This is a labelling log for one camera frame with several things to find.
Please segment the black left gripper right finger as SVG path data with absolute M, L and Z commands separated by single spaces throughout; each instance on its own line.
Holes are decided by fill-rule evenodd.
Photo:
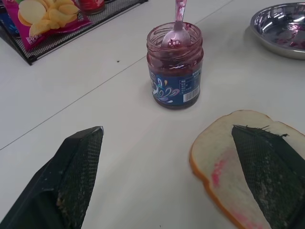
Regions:
M 234 125 L 231 131 L 247 185 L 273 229 L 305 227 L 305 160 L 264 128 Z

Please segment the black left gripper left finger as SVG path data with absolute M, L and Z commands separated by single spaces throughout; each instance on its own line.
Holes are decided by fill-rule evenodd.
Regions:
M 104 129 L 67 137 L 31 178 L 0 223 L 2 229 L 80 229 L 95 185 Z

